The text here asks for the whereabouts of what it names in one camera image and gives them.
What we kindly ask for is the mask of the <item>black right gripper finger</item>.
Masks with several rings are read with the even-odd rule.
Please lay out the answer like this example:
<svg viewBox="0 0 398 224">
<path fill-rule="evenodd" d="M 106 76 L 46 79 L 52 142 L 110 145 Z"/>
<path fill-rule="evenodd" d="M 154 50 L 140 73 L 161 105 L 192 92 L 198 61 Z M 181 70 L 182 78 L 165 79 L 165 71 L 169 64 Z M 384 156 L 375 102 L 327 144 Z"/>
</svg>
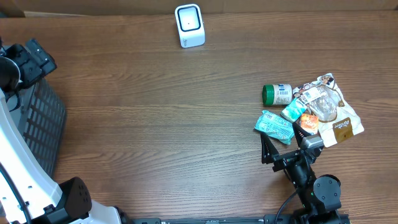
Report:
<svg viewBox="0 0 398 224">
<path fill-rule="evenodd" d="M 261 133 L 261 151 L 263 164 L 274 163 L 276 158 L 279 156 L 278 150 L 275 148 L 267 134 Z"/>
<path fill-rule="evenodd" d="M 299 124 L 292 123 L 292 127 L 294 130 L 295 138 L 297 141 L 297 145 L 299 148 L 304 148 L 303 142 L 306 137 L 311 136 L 310 133 L 306 132 Z"/>
</svg>

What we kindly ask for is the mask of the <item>teal wet wipes pack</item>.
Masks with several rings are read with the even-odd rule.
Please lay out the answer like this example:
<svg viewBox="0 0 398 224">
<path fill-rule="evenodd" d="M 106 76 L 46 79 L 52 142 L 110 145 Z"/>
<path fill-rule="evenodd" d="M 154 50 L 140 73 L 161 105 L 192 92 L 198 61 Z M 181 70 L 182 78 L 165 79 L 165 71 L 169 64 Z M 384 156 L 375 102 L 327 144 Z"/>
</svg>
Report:
<svg viewBox="0 0 398 224">
<path fill-rule="evenodd" d="M 291 139 L 294 137 L 292 123 L 267 110 L 262 111 L 254 129 L 287 145 L 291 144 Z"/>
</svg>

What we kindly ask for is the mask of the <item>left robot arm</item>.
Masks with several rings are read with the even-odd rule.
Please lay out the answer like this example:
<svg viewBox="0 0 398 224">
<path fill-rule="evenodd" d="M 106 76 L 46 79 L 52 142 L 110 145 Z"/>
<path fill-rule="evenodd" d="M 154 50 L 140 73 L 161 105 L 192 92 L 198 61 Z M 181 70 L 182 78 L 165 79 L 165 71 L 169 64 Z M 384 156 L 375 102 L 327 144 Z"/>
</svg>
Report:
<svg viewBox="0 0 398 224">
<path fill-rule="evenodd" d="M 84 181 L 53 179 L 67 119 L 45 77 L 56 69 L 35 40 L 1 47 L 1 208 L 9 223 L 131 223 L 94 201 Z"/>
</svg>

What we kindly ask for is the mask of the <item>orange white small box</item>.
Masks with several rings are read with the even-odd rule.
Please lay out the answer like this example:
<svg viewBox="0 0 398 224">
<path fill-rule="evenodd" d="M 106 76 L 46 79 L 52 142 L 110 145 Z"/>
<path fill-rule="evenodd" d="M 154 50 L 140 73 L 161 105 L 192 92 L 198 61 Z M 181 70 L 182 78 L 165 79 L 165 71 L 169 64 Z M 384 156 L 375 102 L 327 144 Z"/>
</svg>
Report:
<svg viewBox="0 0 398 224">
<path fill-rule="evenodd" d="M 318 125 L 319 120 L 318 117 L 311 114 L 302 114 L 299 121 L 300 127 L 310 133 L 310 134 L 317 134 L 318 133 Z"/>
</svg>

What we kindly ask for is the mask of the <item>green lid jar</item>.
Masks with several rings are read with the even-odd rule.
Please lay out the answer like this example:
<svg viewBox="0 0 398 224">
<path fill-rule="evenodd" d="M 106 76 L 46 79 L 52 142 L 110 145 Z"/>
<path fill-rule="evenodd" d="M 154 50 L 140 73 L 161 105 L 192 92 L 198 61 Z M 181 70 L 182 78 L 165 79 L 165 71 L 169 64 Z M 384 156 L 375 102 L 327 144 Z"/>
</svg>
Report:
<svg viewBox="0 0 398 224">
<path fill-rule="evenodd" d="M 292 102 L 292 87 L 289 84 L 266 84 L 262 89 L 264 105 L 288 105 Z"/>
</svg>

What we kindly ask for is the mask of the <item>small teal tissue pack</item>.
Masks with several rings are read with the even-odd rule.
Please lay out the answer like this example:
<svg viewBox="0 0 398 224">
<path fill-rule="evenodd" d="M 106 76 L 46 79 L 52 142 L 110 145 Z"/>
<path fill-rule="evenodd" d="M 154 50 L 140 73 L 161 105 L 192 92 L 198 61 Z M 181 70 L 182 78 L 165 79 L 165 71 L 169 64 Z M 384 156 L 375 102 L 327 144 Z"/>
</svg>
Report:
<svg viewBox="0 0 398 224">
<path fill-rule="evenodd" d="M 307 106 L 299 98 L 294 98 L 281 112 L 281 116 L 287 121 L 294 123 L 307 110 Z"/>
</svg>

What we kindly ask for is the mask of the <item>beige brown snack bag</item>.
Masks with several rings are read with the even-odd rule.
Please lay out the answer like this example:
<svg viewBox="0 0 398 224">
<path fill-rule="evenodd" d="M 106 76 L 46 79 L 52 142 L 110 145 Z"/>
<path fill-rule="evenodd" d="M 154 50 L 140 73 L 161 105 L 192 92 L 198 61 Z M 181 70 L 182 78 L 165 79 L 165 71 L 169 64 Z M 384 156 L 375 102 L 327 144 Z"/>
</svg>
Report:
<svg viewBox="0 0 398 224">
<path fill-rule="evenodd" d="M 310 114 L 318 117 L 318 132 L 325 147 L 343 142 L 364 131 L 361 118 L 347 103 L 332 73 L 293 89 Z"/>
</svg>

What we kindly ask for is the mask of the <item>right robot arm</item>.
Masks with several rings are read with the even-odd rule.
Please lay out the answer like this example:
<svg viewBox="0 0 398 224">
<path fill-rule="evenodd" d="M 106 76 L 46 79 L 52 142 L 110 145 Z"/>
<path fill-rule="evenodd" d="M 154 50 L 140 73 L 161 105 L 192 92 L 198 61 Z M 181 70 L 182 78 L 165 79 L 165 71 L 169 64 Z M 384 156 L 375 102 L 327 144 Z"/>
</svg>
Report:
<svg viewBox="0 0 398 224">
<path fill-rule="evenodd" d="M 273 171 L 284 171 L 294 186 L 294 193 L 280 206 L 275 223 L 349 223 L 348 215 L 340 215 L 341 182 L 334 175 L 317 177 L 311 165 L 323 151 L 324 143 L 320 136 L 310 134 L 292 125 L 298 148 L 283 155 L 271 157 Z M 302 208 L 293 214 L 281 217 L 287 202 L 297 196 Z"/>
</svg>

